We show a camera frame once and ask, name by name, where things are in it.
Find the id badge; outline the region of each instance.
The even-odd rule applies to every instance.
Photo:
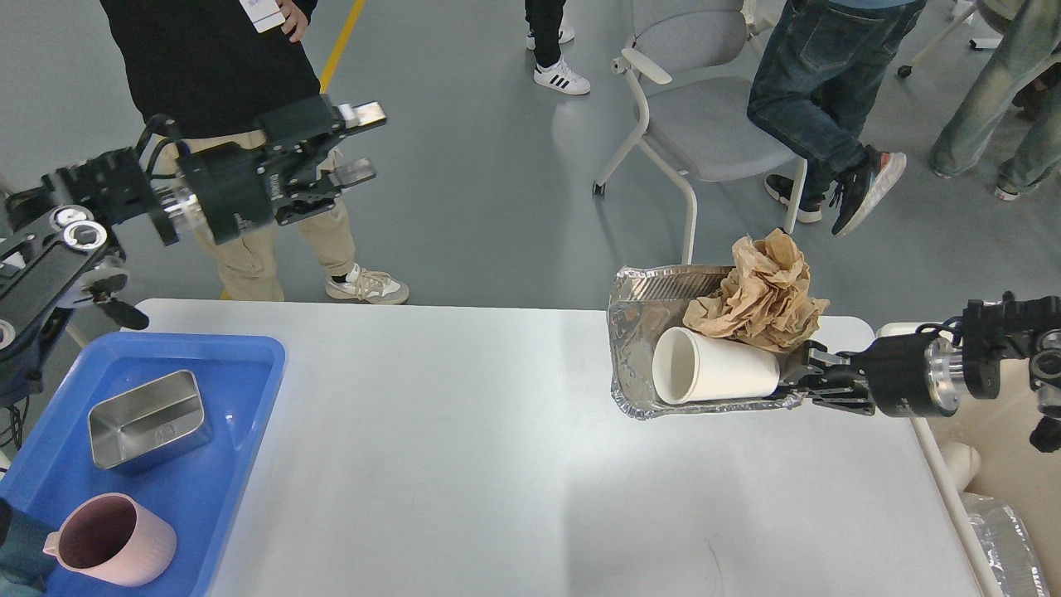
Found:
[[[254,23],[258,33],[280,27],[286,20],[280,13],[276,0],[240,0],[240,4],[243,5],[247,18]]]

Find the mug handle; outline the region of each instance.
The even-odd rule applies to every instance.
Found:
[[[58,558],[59,554],[59,531],[48,533],[48,538],[45,539],[45,548],[41,549],[45,554]]]

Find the pink mug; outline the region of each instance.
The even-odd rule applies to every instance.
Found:
[[[173,527],[122,493],[79,506],[48,535],[44,549],[70,572],[122,586],[155,580],[176,550]]]

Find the hand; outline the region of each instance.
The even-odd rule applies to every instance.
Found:
[[[292,43],[301,39],[302,35],[306,34],[306,28],[310,25],[310,19],[306,18],[306,14],[293,0],[276,0],[276,5],[280,7],[280,14],[283,15],[283,18],[288,19],[280,25],[280,31],[284,35],[294,32],[288,38]]]

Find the brown paper bag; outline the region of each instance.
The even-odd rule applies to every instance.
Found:
[[[686,328],[773,353],[787,353],[818,331],[829,301],[808,294],[811,266],[792,236],[780,229],[765,240],[746,235],[733,243],[733,264],[718,289],[690,302]]]

